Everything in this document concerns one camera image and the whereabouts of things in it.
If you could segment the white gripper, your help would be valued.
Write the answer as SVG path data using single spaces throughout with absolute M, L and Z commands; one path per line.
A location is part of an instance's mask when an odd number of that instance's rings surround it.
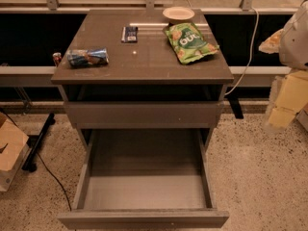
M 271 84 L 269 104 L 265 115 L 267 129 L 285 129 L 308 104 L 308 1 L 280 29 L 263 41 L 263 53 L 279 52 L 279 60 L 291 71 L 284 77 L 276 76 Z

